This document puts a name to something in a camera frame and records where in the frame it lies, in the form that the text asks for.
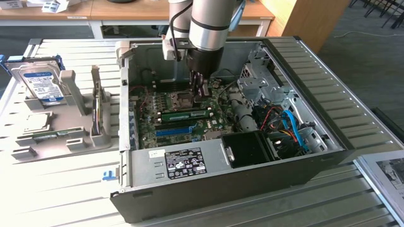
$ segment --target table leg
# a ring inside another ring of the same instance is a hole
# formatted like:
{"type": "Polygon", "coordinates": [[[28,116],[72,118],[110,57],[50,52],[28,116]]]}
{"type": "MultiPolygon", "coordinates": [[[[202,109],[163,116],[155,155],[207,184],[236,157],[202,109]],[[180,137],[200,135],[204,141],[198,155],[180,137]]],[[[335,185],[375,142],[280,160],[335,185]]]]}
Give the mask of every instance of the table leg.
{"type": "Polygon", "coordinates": [[[91,30],[94,32],[95,39],[104,39],[103,30],[102,30],[102,26],[103,26],[102,21],[91,20],[91,21],[88,21],[88,24],[90,24],[91,30]]]}
{"type": "Polygon", "coordinates": [[[267,36],[271,20],[263,20],[258,30],[258,37],[267,36]]]}

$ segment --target gray floor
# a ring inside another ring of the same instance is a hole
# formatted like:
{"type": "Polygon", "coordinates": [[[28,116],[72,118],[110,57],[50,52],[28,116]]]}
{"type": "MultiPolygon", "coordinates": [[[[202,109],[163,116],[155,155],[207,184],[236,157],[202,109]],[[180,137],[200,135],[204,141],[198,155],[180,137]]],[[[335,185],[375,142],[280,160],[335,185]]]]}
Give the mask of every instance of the gray floor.
{"type": "MultiPolygon", "coordinates": [[[[334,38],[348,31],[382,35],[404,34],[403,28],[380,28],[386,19],[379,18],[379,12],[375,11],[364,18],[367,9],[362,6],[359,1],[354,8],[346,10],[319,56],[366,104],[379,107],[404,128],[404,36],[350,34],[344,38],[334,38]]],[[[131,35],[135,33],[136,30],[127,32],[131,35]]],[[[84,39],[92,38],[92,33],[86,26],[0,26],[0,54],[22,55],[31,38],[84,39]]],[[[8,79],[8,75],[0,70],[0,95],[8,79]]]]}

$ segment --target circuit board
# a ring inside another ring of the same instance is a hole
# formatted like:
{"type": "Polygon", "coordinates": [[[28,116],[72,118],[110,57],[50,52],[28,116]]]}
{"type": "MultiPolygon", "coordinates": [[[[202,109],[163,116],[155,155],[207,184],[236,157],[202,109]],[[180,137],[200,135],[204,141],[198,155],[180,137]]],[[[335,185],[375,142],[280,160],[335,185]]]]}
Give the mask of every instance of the circuit board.
{"type": "Polygon", "coordinates": [[[179,106],[172,100],[180,92],[158,93],[151,88],[147,88],[147,92],[144,89],[139,89],[136,98],[136,105],[143,105],[138,115],[140,149],[216,139],[219,135],[234,132],[234,124],[226,120],[227,114],[232,112],[231,105],[222,105],[226,112],[223,113],[218,102],[224,86],[212,89],[212,97],[202,102],[200,109],[210,109],[210,117],[200,120],[186,120],[184,124],[192,129],[187,133],[167,136],[156,135],[156,127],[162,126],[160,114],[179,111],[179,106]]]}

